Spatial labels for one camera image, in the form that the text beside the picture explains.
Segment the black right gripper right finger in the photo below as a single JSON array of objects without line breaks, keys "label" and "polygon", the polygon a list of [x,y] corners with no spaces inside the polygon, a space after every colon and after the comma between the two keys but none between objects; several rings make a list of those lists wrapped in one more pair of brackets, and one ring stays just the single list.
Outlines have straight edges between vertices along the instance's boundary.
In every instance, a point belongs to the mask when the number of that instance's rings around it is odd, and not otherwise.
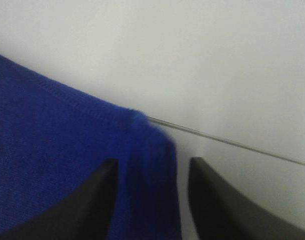
[{"label": "black right gripper right finger", "polygon": [[305,230],[250,200],[201,157],[190,159],[187,194],[201,240],[305,240]]}]

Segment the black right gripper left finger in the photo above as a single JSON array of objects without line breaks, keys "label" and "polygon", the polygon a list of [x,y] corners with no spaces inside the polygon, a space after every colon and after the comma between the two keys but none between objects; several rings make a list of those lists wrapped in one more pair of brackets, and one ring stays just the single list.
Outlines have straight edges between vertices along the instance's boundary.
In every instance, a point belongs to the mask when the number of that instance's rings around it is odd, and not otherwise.
[{"label": "black right gripper left finger", "polygon": [[65,199],[0,233],[0,240],[105,240],[118,189],[118,160],[108,158]]}]

